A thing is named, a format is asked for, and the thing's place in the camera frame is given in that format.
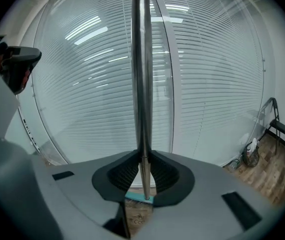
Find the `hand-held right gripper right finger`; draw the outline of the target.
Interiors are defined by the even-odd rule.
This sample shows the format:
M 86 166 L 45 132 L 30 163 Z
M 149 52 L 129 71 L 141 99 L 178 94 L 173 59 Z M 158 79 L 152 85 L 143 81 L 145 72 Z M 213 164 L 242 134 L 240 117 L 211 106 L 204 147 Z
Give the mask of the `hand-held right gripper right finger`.
M 177 168 L 177 182 L 158 192 L 137 240 L 260 240 L 284 213 L 220 166 L 154 151 L 153 167 Z

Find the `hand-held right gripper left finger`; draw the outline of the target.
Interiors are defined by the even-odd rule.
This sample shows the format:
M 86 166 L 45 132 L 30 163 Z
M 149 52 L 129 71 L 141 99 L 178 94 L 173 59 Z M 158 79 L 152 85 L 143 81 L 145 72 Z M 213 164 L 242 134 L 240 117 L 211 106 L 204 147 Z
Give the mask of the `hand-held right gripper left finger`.
M 46 166 L 31 157 L 53 223 L 48 240 L 127 240 L 125 196 L 138 173 L 138 153 L 125 151 L 85 162 Z

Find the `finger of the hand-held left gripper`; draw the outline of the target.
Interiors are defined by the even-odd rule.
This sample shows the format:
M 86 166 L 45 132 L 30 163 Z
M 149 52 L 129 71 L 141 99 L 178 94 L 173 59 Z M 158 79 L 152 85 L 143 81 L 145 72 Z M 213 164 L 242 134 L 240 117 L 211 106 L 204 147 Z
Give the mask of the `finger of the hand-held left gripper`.
M 35 47 L 8 47 L 2 59 L 2 78 L 14 95 L 20 94 L 42 57 Z

